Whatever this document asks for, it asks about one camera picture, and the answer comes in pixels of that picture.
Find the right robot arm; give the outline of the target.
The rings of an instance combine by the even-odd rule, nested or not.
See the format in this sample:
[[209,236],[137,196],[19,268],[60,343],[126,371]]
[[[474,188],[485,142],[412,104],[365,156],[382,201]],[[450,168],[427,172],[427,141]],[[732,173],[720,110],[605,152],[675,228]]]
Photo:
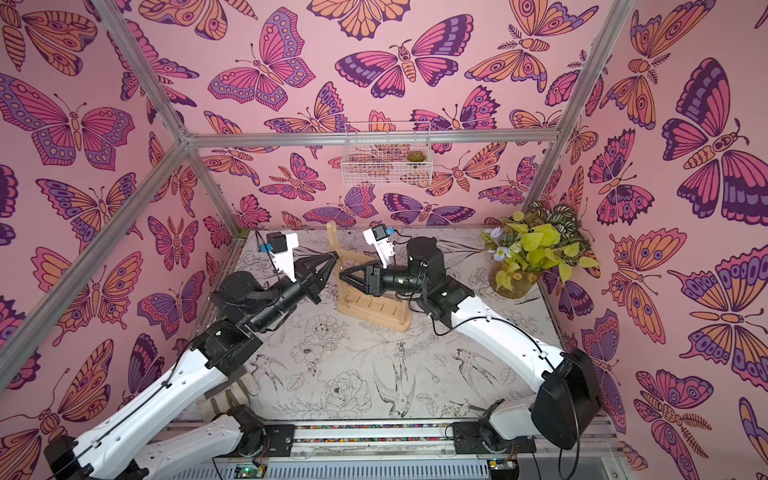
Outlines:
[[393,293],[415,300],[433,323],[479,343],[527,383],[535,394],[532,403],[499,400],[478,421],[478,435],[492,452],[530,435],[570,450],[579,446],[603,407],[591,358],[578,348],[567,352],[547,344],[503,318],[479,293],[448,274],[434,238],[410,239],[403,266],[379,259],[346,268],[339,278],[367,295]]

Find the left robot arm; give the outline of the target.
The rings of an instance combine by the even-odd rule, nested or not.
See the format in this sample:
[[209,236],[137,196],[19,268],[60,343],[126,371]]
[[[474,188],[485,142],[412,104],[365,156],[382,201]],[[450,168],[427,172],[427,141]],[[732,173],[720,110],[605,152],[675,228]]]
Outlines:
[[169,479],[207,458],[259,452],[263,420],[249,407],[230,408],[214,421],[156,441],[156,435],[201,395],[233,380],[304,300],[319,303],[339,255],[294,261],[293,274],[270,287],[248,271],[229,274],[210,295],[218,319],[191,340],[173,366],[128,405],[78,437],[63,436],[45,450],[55,479]]

